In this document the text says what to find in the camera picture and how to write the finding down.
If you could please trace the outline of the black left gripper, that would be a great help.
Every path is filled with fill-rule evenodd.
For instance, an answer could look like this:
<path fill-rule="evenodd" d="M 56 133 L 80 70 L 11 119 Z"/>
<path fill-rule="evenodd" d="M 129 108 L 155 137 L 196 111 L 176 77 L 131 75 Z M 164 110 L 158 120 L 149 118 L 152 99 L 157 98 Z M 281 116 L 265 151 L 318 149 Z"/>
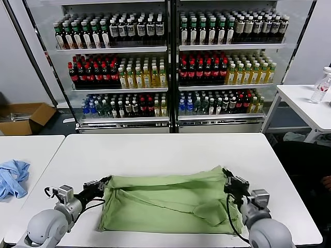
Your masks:
<path fill-rule="evenodd" d="M 74 197 L 78 199 L 82 205 L 87 205 L 95 198 L 103 198 L 104 191 L 107 188 L 112 176 L 106 176 L 99 181 L 90 181 L 83 184 L 83 191 L 75 194 Z"/>

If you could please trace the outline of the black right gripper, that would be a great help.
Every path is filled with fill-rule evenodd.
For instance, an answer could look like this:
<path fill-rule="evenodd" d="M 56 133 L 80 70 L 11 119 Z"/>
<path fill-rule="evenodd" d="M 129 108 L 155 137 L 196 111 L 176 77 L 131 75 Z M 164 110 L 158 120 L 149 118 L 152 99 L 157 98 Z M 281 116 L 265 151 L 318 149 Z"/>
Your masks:
<path fill-rule="evenodd" d="M 243 197 L 250 196 L 250 184 L 247 180 L 238 176 L 232 176 L 232 172 L 225 167 L 222 168 L 222 171 L 226 177 L 224 184 L 225 193 L 231 194 L 237 202 L 241 201 Z"/>

